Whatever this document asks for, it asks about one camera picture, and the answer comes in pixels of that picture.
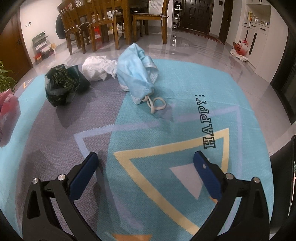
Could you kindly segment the dark entrance door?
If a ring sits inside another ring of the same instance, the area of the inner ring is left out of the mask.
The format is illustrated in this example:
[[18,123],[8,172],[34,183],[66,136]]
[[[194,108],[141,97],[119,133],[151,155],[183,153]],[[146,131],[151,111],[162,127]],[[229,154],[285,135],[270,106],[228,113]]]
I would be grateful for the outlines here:
[[211,26],[213,6],[213,0],[183,1],[182,28],[208,34]]

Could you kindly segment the white plastic bag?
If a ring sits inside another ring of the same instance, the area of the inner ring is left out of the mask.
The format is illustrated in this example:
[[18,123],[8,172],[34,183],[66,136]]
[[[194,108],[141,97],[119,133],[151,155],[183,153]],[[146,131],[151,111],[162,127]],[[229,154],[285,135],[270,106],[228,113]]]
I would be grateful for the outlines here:
[[88,81],[105,81],[108,75],[115,79],[116,71],[117,61],[106,56],[91,56],[82,64],[82,73]]

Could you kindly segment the wooden dining chair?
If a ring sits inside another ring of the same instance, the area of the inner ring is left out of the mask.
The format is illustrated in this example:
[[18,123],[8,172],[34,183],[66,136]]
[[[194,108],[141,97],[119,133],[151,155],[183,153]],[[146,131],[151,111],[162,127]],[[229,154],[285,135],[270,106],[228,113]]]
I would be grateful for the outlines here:
[[90,31],[90,37],[92,40],[92,51],[96,51],[96,43],[95,43],[95,27],[101,27],[104,25],[112,24],[113,28],[113,37],[115,42],[115,48],[119,50],[119,36],[117,29],[117,18],[116,18],[116,8],[115,8],[115,0],[109,1],[111,4],[111,12],[112,16],[108,17],[107,15],[107,6],[106,1],[86,1],[85,7],[87,12],[87,17],[89,20],[88,28]]
[[90,44],[89,31],[87,27],[88,22],[81,22],[75,1],[62,1],[62,3],[57,6],[57,10],[65,28],[67,48],[70,55],[73,54],[71,34],[75,37],[78,49],[82,49],[82,53],[85,54],[85,44]]
[[150,14],[150,13],[136,13],[132,14],[132,30],[133,30],[133,40],[137,42],[137,22],[140,22],[140,36],[143,35],[142,25],[144,21],[160,21],[161,23],[161,32],[162,32],[162,41],[163,44],[167,44],[168,39],[168,5],[169,0],[164,0],[162,6],[162,12],[159,14]]

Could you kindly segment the red white gift bag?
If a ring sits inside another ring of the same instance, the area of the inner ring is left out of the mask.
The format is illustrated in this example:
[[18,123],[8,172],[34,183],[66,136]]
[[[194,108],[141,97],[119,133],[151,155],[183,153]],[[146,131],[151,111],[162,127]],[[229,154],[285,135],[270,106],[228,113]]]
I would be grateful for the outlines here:
[[233,43],[233,47],[230,50],[230,54],[243,62],[247,62],[247,53],[249,51],[248,42],[246,40],[239,40],[237,43]]

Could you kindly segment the small shelf with boxes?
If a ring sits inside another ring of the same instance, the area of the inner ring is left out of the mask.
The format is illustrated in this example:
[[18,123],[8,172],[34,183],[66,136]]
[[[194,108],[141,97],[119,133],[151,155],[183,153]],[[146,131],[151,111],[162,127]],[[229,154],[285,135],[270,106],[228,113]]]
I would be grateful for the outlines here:
[[51,44],[48,40],[48,35],[45,32],[41,32],[33,37],[33,50],[34,50],[34,61],[38,65],[49,56],[56,54],[56,45]]

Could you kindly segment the pink plastic wrapper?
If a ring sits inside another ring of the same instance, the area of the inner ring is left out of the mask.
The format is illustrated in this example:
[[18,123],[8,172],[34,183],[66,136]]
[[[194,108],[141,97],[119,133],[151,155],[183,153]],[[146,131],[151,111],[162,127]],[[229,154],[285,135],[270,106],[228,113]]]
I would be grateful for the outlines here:
[[9,88],[1,93],[1,148],[6,146],[20,117],[20,103]]

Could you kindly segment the metal shoe rack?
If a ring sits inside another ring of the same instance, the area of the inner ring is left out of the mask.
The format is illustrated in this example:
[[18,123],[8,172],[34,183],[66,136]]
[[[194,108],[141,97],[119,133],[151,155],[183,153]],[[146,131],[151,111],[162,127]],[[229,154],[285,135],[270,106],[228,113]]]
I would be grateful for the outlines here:
[[172,46],[176,47],[177,42],[177,29],[181,21],[182,3],[174,1],[173,22],[172,22]]

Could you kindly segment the blue patterned rug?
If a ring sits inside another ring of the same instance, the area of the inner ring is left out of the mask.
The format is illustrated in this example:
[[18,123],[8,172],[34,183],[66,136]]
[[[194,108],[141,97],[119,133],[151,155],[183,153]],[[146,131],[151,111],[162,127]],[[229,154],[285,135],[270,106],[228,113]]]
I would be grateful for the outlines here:
[[166,102],[155,113],[111,77],[66,106],[49,103],[44,75],[20,93],[21,115],[1,148],[1,211],[18,234],[29,187],[67,180],[91,152],[100,164],[74,206],[102,240],[190,240],[217,204],[194,167],[196,151],[238,179],[258,177],[273,209],[267,146],[233,78],[182,61],[156,59],[152,70],[154,96]]

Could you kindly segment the black round trash bin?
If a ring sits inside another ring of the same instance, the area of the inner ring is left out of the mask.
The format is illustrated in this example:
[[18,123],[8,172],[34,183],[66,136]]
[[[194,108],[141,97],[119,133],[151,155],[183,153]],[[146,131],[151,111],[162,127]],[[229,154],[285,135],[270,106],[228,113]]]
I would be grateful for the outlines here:
[[295,136],[270,161],[274,188],[271,240],[295,240]]

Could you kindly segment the dark green snack wrapper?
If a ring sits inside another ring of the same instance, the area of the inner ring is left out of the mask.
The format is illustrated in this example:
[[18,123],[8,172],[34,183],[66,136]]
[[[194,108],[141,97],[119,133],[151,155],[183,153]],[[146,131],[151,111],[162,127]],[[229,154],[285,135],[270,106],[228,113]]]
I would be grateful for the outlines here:
[[78,65],[61,64],[45,74],[46,98],[53,107],[71,103],[75,95],[84,93],[90,82],[79,70]]

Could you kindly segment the white shoe cabinet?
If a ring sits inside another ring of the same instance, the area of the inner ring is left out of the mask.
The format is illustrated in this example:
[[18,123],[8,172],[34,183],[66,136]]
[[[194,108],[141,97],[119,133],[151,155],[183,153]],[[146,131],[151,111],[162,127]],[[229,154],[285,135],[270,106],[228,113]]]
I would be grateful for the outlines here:
[[247,64],[271,83],[287,42],[288,27],[268,1],[233,1],[226,42],[248,42]]

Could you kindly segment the light blue face mask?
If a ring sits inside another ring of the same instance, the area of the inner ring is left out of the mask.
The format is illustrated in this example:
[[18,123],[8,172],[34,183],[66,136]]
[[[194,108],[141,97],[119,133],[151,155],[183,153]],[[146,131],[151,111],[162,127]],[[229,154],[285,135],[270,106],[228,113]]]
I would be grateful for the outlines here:
[[166,108],[163,98],[152,98],[159,69],[138,44],[133,43],[119,56],[116,75],[121,89],[130,93],[134,104],[145,102],[151,114]]

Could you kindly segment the green potted plant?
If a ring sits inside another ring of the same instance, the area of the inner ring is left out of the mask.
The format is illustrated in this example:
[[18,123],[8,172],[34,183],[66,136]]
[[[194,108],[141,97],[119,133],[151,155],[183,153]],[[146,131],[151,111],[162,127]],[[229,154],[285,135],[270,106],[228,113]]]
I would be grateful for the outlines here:
[[11,89],[12,92],[15,92],[15,86],[17,82],[10,76],[12,70],[5,70],[4,64],[0,61],[0,91],[4,92],[8,89]]

